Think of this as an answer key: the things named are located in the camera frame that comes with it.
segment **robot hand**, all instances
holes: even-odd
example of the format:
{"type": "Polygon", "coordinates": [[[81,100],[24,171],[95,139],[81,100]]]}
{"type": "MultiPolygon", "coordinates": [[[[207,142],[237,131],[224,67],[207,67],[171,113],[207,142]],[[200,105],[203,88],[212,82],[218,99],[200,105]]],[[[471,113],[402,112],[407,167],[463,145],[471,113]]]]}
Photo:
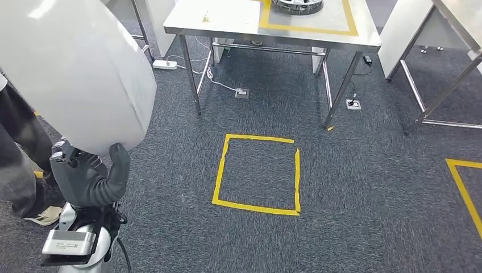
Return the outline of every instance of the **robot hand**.
{"type": "Polygon", "coordinates": [[[112,167],[107,174],[107,167],[97,155],[76,149],[66,140],[52,147],[52,172],[67,202],[77,207],[106,206],[124,196],[129,153],[116,143],[110,146],[109,154],[112,167]]]}

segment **white robot casing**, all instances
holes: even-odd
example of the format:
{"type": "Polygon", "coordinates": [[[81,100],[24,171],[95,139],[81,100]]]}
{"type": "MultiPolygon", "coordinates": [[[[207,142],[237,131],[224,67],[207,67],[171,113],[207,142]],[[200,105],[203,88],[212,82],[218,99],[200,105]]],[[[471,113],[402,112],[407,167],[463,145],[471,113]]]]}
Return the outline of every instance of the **white robot casing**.
{"type": "Polygon", "coordinates": [[[99,0],[0,0],[0,39],[7,78],[73,146],[104,156],[144,139],[152,68],[99,0]]]}

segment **person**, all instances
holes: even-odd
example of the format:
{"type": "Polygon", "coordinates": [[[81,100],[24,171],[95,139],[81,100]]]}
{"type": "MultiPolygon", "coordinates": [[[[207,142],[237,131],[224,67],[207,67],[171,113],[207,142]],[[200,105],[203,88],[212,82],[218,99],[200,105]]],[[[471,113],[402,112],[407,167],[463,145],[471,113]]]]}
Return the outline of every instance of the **person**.
{"type": "Polygon", "coordinates": [[[11,204],[15,216],[42,226],[53,224],[62,211],[50,204],[61,198],[45,199],[45,189],[58,189],[49,162],[51,147],[32,109],[0,71],[0,200],[11,204]],[[43,170],[46,187],[15,143],[43,170]]]}

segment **floor outlet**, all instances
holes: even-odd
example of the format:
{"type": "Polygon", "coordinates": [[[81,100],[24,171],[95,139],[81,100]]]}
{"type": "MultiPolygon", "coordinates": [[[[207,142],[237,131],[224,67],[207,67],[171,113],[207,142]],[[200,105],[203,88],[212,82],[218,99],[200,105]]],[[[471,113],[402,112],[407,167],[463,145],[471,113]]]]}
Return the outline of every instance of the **floor outlet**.
{"type": "Polygon", "coordinates": [[[346,100],[347,102],[347,109],[348,110],[361,110],[362,105],[360,104],[360,101],[354,101],[354,100],[346,100]]]}
{"type": "Polygon", "coordinates": [[[236,98],[250,98],[250,90],[238,88],[238,89],[236,89],[236,95],[234,95],[234,96],[236,98]]]}

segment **yellow tape square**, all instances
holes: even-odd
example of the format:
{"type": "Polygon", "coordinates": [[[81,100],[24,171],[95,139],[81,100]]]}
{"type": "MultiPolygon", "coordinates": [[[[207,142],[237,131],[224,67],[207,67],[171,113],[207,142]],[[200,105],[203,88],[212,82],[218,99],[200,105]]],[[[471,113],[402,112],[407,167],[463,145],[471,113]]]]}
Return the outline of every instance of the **yellow tape square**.
{"type": "Polygon", "coordinates": [[[218,175],[216,177],[216,185],[214,187],[214,194],[213,194],[213,204],[220,205],[220,206],[227,206],[229,208],[234,209],[244,209],[244,210],[251,210],[253,212],[262,212],[262,213],[271,213],[271,214],[282,214],[282,215],[291,215],[291,216],[299,216],[301,207],[300,207],[300,149],[296,149],[294,154],[294,210],[290,209],[275,209],[275,208],[267,208],[265,206],[253,206],[247,204],[241,204],[236,202],[229,202],[219,199],[219,190],[221,189],[221,181],[223,176],[223,170],[225,167],[225,158],[228,149],[228,143],[230,139],[252,139],[252,140],[264,140],[264,141],[275,141],[275,142],[283,142],[283,143],[290,143],[294,144],[294,140],[287,139],[287,138],[275,138],[271,136],[259,136],[259,135],[234,135],[234,134],[226,134],[225,142],[223,145],[223,151],[221,154],[221,160],[219,161],[219,168],[218,168],[218,175]]]}
{"type": "Polygon", "coordinates": [[[457,168],[456,168],[457,166],[459,166],[459,167],[482,169],[482,163],[454,160],[454,159],[448,159],[448,158],[446,158],[445,161],[447,162],[448,169],[452,173],[452,177],[455,180],[455,184],[457,185],[457,188],[459,188],[460,195],[462,196],[462,199],[464,200],[467,206],[467,210],[470,216],[472,217],[472,221],[475,224],[475,228],[477,228],[477,231],[479,232],[480,239],[482,239],[482,221],[480,221],[479,214],[477,213],[477,210],[473,205],[472,199],[470,199],[467,189],[464,183],[462,182],[462,178],[460,178],[459,172],[457,171],[457,168]]]}
{"type": "Polygon", "coordinates": [[[300,26],[287,26],[284,24],[272,24],[269,22],[269,13],[271,11],[271,0],[260,0],[263,3],[263,9],[261,11],[261,16],[259,20],[259,27],[267,28],[271,30],[287,30],[287,31],[304,31],[304,32],[316,32],[323,34],[336,34],[343,36],[358,36],[358,31],[356,30],[355,19],[353,18],[353,13],[351,11],[350,0],[340,0],[342,1],[343,12],[346,18],[346,23],[348,25],[348,31],[346,30],[329,30],[314,27],[300,27],[300,26]]]}

